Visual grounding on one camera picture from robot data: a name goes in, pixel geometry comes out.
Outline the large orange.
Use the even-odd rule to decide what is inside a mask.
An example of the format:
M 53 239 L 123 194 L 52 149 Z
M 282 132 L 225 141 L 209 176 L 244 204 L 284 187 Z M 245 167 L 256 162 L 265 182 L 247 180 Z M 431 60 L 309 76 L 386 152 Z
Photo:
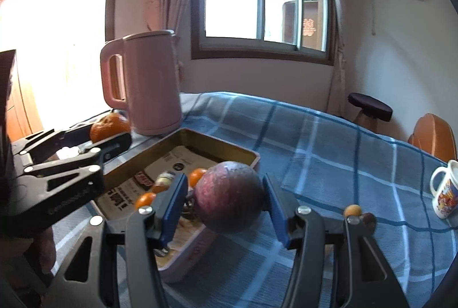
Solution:
M 96 143 L 130 131 L 130 122 L 122 114 L 112 112 L 93 123 L 89 131 L 89 137 L 92 143 Z

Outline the small orange front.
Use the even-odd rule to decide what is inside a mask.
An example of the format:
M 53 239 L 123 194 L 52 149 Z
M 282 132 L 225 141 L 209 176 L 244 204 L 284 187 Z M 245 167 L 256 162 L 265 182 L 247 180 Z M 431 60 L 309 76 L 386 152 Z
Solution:
M 150 206 L 154 202 L 156 194 L 154 192 L 145 192 L 137 198 L 135 210 L 139 210 L 142 206 Z

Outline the small orange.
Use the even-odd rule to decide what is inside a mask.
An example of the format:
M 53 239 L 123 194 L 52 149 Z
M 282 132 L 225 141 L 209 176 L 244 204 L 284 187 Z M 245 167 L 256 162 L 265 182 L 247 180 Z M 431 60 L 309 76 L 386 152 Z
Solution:
M 188 174 L 188 184 L 191 188 L 194 188 L 200 179 L 205 175 L 205 168 L 196 168 Z
M 142 206 L 150 206 L 154 202 L 156 194 L 154 192 L 145 192 L 137 198 L 135 210 L 139 210 Z

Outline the purple round fruit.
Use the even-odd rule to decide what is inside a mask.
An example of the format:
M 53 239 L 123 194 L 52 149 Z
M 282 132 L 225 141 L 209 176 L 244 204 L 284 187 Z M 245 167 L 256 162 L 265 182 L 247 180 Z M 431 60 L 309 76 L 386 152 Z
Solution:
M 194 188 L 193 199 L 195 213 L 207 228 L 230 235 L 255 223 L 265 191 L 252 167 L 226 161 L 206 171 Z

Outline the small yellow round fruit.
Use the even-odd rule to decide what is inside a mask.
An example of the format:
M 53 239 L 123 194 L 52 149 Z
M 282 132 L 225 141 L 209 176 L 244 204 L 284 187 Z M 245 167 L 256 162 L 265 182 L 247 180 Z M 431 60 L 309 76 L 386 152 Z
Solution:
M 345 208 L 344 217 L 348 216 L 361 216 L 362 215 L 362 208 L 358 204 L 351 204 Z

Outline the dark brown passion fruit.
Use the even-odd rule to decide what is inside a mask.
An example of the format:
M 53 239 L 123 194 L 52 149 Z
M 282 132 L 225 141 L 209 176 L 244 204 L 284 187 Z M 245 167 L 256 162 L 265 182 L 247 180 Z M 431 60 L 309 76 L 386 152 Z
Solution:
M 361 216 L 361 221 L 366 226 L 368 232 L 370 232 L 371 235 L 374 235 L 377 225 L 377 219 L 375 215 L 372 213 L 363 213 Z

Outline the cut apple half in tray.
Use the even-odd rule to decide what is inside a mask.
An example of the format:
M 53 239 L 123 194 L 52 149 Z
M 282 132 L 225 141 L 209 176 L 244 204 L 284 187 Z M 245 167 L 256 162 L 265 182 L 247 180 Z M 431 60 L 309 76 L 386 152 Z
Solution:
M 153 187 L 151 187 L 151 192 L 154 192 L 156 194 L 160 192 L 164 192 L 168 190 L 175 180 L 175 173 L 174 172 L 163 172 L 160 174 L 156 179 Z

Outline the printed paper tray liner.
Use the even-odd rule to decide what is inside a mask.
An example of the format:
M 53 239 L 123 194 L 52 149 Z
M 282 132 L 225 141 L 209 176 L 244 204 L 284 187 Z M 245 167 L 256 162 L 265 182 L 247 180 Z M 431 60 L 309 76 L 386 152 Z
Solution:
M 179 174 L 191 175 L 196 170 L 214 166 L 213 158 L 206 158 L 184 145 L 179 145 L 157 159 L 149 158 L 147 165 L 132 177 L 114 185 L 96 199 L 99 210 L 109 220 L 124 219 L 146 205 L 146 199 L 155 194 L 154 203 L 159 204 L 162 193 L 170 187 Z M 193 213 L 191 205 L 184 205 L 174 237 L 163 251 L 156 251 L 156 262 L 161 276 L 178 281 L 200 260 L 216 235 L 207 230 Z

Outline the pink electric kettle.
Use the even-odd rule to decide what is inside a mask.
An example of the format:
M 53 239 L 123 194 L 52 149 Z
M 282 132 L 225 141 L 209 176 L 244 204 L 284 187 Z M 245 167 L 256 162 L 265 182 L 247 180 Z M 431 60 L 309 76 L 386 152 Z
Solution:
M 125 98 L 115 97 L 119 84 L 112 78 L 109 60 L 122 63 Z M 131 128 L 145 136 L 168 134 L 182 123 L 175 33 L 148 31 L 108 41 L 100 52 L 105 102 L 125 110 Z

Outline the blue plaid tablecloth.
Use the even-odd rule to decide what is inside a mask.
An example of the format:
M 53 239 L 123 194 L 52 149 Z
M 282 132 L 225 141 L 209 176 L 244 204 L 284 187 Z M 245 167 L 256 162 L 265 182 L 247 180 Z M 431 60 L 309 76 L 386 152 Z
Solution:
M 375 238 L 411 307 L 457 305 L 457 216 L 433 210 L 440 160 L 341 118 L 228 92 L 182 94 L 186 128 L 258 153 L 260 171 L 321 216 L 341 220 L 358 204 L 375 215 Z M 219 236 L 178 283 L 172 307 L 278 307 L 293 254 L 263 214 L 248 230 Z

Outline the dark round stool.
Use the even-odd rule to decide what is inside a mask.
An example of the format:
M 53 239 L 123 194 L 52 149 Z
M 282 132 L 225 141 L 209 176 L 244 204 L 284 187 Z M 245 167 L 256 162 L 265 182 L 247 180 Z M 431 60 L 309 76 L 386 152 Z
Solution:
M 389 122 L 393 115 L 393 110 L 387 104 L 366 94 L 350 93 L 349 103 L 359 108 L 353 123 L 367 130 L 377 132 L 378 121 Z

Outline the white cartoon mug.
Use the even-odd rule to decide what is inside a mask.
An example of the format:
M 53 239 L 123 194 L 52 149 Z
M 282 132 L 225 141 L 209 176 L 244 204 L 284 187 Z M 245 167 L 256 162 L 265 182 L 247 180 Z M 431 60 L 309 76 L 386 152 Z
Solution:
M 438 188 L 434 187 L 437 176 L 443 174 Z M 446 219 L 457 207 L 457 161 L 450 160 L 446 167 L 438 167 L 429 181 L 433 195 L 432 206 L 439 219 Z

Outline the orange wooden chair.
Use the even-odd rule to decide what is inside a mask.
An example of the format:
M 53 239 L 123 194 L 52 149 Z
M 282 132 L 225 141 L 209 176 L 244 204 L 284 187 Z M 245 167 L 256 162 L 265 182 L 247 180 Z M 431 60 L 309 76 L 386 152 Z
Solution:
M 457 147 L 450 125 L 435 114 L 419 118 L 408 143 L 444 162 L 457 160 Z

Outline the pink right curtain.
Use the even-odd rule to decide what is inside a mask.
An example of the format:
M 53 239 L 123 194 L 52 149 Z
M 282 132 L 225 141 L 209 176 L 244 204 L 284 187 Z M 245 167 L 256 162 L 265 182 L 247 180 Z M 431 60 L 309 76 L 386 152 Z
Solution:
M 327 99 L 327 113 L 343 117 L 346 107 L 346 24 L 347 0 L 333 0 L 333 74 Z

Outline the window with frame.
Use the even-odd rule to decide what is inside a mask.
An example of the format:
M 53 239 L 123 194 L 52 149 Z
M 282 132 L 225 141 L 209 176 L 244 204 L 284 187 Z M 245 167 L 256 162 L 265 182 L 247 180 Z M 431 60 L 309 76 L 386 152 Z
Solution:
M 333 0 L 192 0 L 193 59 L 331 64 Z

